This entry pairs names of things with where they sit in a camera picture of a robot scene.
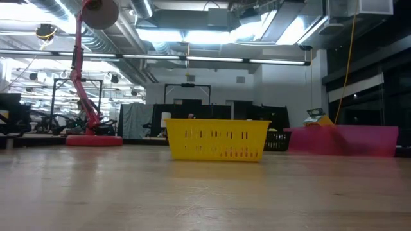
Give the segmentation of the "black partition panels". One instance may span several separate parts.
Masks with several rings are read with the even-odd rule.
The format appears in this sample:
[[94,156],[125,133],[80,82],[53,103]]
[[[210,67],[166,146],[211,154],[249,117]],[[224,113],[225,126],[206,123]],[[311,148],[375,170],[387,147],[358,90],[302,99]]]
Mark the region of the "black partition panels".
[[197,119],[234,119],[270,121],[270,128],[283,130],[290,127],[286,107],[253,105],[251,101],[230,101],[226,105],[201,104],[199,99],[182,99],[174,104],[155,104],[153,106],[150,135],[155,137],[161,132],[161,114],[169,112],[173,119],[187,119],[193,114]]

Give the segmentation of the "black plastic basket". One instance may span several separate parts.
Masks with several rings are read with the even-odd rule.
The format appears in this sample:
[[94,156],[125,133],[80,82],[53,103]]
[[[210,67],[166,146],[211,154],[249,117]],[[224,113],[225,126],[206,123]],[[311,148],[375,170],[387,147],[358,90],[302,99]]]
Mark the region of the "black plastic basket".
[[287,151],[291,134],[291,132],[268,131],[264,150]]

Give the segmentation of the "Crayola crayon box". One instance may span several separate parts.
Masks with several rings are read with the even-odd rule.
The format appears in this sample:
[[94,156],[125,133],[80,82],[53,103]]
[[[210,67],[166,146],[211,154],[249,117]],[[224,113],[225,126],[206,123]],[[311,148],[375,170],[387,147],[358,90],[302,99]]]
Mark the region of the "Crayola crayon box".
[[307,111],[308,117],[303,121],[304,126],[333,126],[334,123],[322,108],[313,108]]

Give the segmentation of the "red desk lamp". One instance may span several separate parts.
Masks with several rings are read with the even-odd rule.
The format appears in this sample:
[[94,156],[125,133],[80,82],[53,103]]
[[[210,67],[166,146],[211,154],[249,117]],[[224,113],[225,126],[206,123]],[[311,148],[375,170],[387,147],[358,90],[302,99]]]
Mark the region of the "red desk lamp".
[[100,119],[94,111],[91,101],[82,85],[83,48],[82,24],[96,30],[112,26],[118,19],[119,8],[114,0],[82,0],[82,6],[76,16],[76,33],[72,57],[70,79],[80,97],[82,108],[86,112],[87,123],[83,135],[68,135],[68,146],[121,146],[123,139],[116,136],[97,135]]

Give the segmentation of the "pink plastic tray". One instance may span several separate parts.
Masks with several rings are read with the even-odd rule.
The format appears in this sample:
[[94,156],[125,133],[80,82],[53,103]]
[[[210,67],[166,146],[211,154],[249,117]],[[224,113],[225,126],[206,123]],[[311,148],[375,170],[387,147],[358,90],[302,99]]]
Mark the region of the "pink plastic tray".
[[288,151],[312,155],[393,157],[397,126],[307,126],[287,129]]

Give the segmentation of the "black bar with light strips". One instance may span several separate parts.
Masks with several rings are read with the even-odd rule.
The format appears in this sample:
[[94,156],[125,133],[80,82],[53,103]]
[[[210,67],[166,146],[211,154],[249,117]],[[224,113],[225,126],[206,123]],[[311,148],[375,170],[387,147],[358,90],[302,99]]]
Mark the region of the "black bar with light strips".
[[[0,49],[0,55],[10,56],[73,56],[73,52],[67,51],[40,51],[40,50],[16,50]],[[278,59],[257,59],[257,58],[226,58],[210,56],[187,56],[187,55],[137,55],[137,54],[115,54],[115,53],[84,53],[86,58],[112,59],[140,59],[140,60],[167,60],[167,61],[196,61],[196,62],[226,62],[242,64],[266,64],[266,65],[292,65],[309,66],[310,61],[305,60],[278,60]]]

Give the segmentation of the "black background robot arms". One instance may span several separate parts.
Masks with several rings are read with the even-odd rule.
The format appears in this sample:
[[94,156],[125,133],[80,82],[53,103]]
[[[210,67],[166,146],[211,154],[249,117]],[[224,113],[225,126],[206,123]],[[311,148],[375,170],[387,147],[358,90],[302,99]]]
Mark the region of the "black background robot arms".
[[[59,135],[85,135],[87,119],[81,117],[68,117],[62,114],[47,114],[36,110],[30,111],[31,122],[35,125],[31,129],[34,133]],[[95,135],[116,135],[116,120],[102,121],[91,129]]]

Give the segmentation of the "yellow plastic basket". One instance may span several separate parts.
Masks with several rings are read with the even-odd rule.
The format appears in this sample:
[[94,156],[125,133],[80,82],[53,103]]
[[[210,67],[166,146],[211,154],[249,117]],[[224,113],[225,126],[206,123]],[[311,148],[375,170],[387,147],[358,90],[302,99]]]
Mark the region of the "yellow plastic basket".
[[175,160],[259,162],[270,121],[167,119]]

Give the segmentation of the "grey fabric cover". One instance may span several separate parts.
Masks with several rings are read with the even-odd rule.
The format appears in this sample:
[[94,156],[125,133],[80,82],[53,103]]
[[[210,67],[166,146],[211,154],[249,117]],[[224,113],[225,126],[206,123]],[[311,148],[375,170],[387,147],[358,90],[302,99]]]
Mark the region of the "grey fabric cover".
[[144,125],[152,122],[153,105],[142,103],[122,104],[120,107],[118,135],[124,139],[142,139],[149,129]]

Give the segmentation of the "silver round ceiling duct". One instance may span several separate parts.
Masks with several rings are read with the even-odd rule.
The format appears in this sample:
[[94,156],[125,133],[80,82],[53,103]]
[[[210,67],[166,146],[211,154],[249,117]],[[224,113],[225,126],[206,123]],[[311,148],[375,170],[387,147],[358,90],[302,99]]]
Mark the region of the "silver round ceiling duct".
[[135,15],[140,19],[148,19],[153,16],[155,7],[152,0],[130,0],[130,5]]

